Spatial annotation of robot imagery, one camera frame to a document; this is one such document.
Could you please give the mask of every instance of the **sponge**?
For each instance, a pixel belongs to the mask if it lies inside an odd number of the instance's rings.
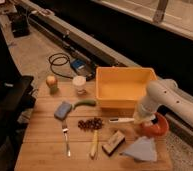
[[[72,105],[66,101],[63,101],[54,113],[54,116],[57,119],[63,121],[66,118],[67,114],[71,111],[71,109]]]

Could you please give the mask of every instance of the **orange plastic bin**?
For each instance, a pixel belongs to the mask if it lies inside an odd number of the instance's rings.
[[[101,108],[135,108],[146,94],[146,85],[156,80],[152,68],[98,67],[96,99]]]

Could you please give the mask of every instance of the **white cup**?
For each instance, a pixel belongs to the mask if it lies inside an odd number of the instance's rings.
[[[78,94],[83,94],[85,92],[86,78],[84,76],[75,76],[72,84]]]

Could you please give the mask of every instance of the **wooden table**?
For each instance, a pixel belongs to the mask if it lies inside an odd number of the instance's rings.
[[[15,166],[16,171],[131,171],[131,170],[171,170],[164,137],[156,138],[157,162],[137,162],[133,158],[121,156],[119,152],[133,143],[140,135],[138,126],[132,123],[111,124],[111,116],[131,116],[129,110],[105,110],[99,107],[79,106],[67,118],[71,157],[66,156],[65,139],[61,122],[54,118],[54,112],[62,101],[75,103],[80,99],[95,99],[95,82],[87,83],[87,93],[77,95],[70,82],[60,82],[59,92],[50,95],[45,84],[39,89],[34,111],[25,133],[23,144]],[[101,117],[104,126],[99,130],[97,159],[89,157],[92,132],[84,132],[77,127],[79,120]],[[102,151],[102,144],[111,135],[121,130],[126,136],[124,142],[111,157]]]

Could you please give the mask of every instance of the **light blue cloth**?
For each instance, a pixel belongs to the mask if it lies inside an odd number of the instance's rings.
[[[131,156],[141,161],[157,161],[154,138],[146,136],[140,137],[120,154]]]

